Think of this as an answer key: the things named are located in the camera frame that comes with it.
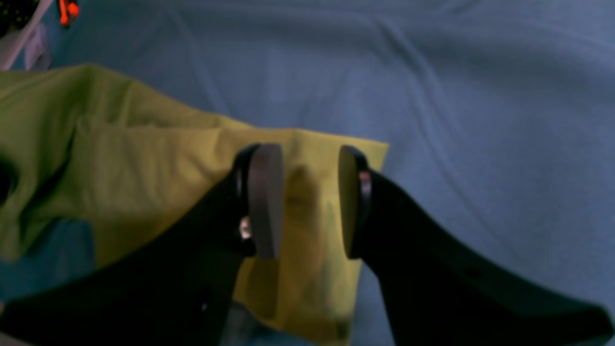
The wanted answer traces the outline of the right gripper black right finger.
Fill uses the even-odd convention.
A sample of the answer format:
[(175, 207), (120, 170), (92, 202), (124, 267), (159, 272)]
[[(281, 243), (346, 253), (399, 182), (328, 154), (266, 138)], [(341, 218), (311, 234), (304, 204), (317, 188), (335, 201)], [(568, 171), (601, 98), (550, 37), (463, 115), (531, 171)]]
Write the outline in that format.
[(613, 337), (602, 307), (472, 251), (356, 147), (340, 149), (338, 186), (345, 253), (376, 274), (398, 346), (603, 346)]

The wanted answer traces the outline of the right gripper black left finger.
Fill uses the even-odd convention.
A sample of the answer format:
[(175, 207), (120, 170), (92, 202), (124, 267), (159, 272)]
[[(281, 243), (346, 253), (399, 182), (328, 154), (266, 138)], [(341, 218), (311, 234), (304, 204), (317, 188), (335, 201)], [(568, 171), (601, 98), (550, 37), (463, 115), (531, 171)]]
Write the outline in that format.
[(171, 228), (69, 284), (9, 302), (1, 331), (35, 346), (217, 346), (244, 258), (280, 254), (283, 151), (255, 144)]

